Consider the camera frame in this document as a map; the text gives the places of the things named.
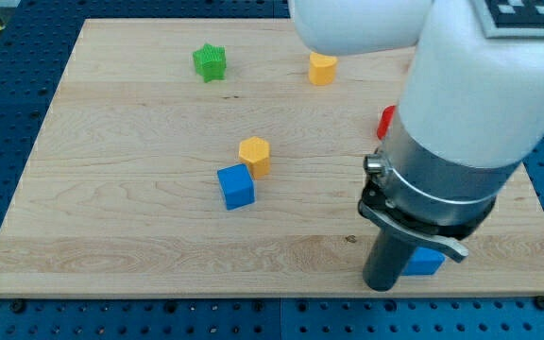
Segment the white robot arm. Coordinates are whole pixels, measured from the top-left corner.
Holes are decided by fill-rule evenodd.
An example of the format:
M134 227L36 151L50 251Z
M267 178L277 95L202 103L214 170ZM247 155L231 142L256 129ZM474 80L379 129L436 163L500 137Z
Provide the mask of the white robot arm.
M544 2L298 0L289 12L325 56L416 50L364 160L358 210L380 228L366 284L391 289L419 247L463 261L462 240L544 136Z

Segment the silver clamp ring mount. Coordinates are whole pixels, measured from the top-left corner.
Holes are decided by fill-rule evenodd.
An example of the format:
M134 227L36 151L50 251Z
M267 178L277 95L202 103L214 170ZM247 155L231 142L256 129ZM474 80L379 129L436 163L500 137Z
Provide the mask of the silver clamp ring mount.
M448 161L416 141L395 115L381 146L364 160L359 213L381 229L371 257L406 263L426 247L462 262L468 249L461 241L486 219L518 166Z

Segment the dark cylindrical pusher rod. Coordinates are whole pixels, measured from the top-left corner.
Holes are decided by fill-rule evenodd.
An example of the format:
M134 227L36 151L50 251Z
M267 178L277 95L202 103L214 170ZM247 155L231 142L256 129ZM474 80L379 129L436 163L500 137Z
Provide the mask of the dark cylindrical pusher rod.
M367 286L375 291L390 290L416 249L382 229L363 269L363 279Z

